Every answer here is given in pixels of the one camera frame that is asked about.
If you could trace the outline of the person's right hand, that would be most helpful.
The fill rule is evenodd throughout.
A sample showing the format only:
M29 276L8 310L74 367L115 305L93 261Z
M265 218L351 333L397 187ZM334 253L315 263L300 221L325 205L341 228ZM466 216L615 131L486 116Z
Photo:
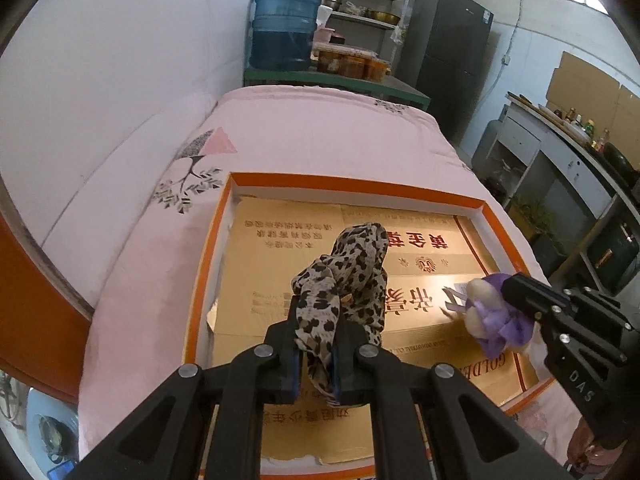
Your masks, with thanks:
M585 419L579 419L570 438L567 461L580 474L600 474L610 468L623 453L626 442L617 448L605 448L593 435Z

